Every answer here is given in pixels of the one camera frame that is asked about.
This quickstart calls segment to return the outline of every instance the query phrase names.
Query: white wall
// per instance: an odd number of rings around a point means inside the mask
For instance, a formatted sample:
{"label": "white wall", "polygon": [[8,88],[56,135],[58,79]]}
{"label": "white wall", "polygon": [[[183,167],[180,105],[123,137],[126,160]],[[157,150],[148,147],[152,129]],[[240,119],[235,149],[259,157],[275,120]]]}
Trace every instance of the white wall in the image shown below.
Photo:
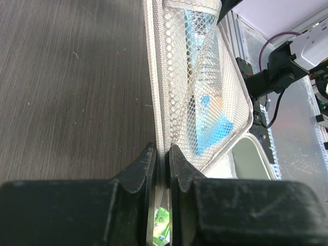
{"label": "white wall", "polygon": [[302,20],[321,11],[328,0],[243,0],[234,11],[267,37],[289,31]]}

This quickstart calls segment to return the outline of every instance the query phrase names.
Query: black cable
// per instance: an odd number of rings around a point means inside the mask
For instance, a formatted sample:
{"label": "black cable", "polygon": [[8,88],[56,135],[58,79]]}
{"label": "black cable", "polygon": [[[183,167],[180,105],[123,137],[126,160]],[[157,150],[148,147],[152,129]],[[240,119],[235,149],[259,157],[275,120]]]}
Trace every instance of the black cable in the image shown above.
{"label": "black cable", "polygon": [[278,110],[279,110],[280,101],[281,101],[281,98],[282,98],[284,92],[285,92],[285,89],[282,90],[282,92],[280,93],[280,95],[278,97],[277,105],[276,105],[276,109],[275,109],[275,113],[273,115],[272,121],[267,126],[262,122],[262,126],[264,128],[266,128],[266,129],[270,128],[273,125],[273,123],[275,122],[275,120],[277,118]]}

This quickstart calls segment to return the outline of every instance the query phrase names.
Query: green snack packet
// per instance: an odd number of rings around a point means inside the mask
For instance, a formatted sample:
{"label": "green snack packet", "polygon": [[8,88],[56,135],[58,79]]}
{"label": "green snack packet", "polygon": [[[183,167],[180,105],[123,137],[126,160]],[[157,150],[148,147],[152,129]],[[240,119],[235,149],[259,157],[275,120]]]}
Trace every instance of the green snack packet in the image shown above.
{"label": "green snack packet", "polygon": [[163,246],[167,241],[170,231],[170,213],[164,208],[159,208],[154,220],[153,245]]}

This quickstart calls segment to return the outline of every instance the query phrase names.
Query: mesh bag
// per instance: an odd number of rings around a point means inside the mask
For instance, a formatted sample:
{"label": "mesh bag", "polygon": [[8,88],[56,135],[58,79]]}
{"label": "mesh bag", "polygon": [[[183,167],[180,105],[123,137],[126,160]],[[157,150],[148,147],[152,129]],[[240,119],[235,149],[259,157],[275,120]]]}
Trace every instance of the mesh bag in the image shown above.
{"label": "mesh bag", "polygon": [[252,124],[245,84],[217,25],[220,8],[219,0],[144,0],[159,184],[172,144],[206,174]]}

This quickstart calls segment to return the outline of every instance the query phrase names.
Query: gray surface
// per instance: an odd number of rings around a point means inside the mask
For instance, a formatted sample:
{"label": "gray surface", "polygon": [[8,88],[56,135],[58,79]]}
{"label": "gray surface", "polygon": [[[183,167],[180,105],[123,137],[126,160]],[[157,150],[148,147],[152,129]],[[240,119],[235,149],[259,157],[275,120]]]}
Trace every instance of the gray surface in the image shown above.
{"label": "gray surface", "polygon": [[[242,21],[238,21],[246,60],[259,71],[258,56],[266,40]],[[266,67],[269,54],[274,50],[269,45],[263,54]],[[284,93],[278,116],[272,126],[278,164],[282,179],[304,182],[318,195],[328,212],[328,173],[316,134],[315,118],[311,110],[306,80],[293,83]],[[271,93],[272,119],[278,94]]]}
{"label": "gray surface", "polygon": [[155,127],[141,0],[0,0],[0,181],[110,178]]}

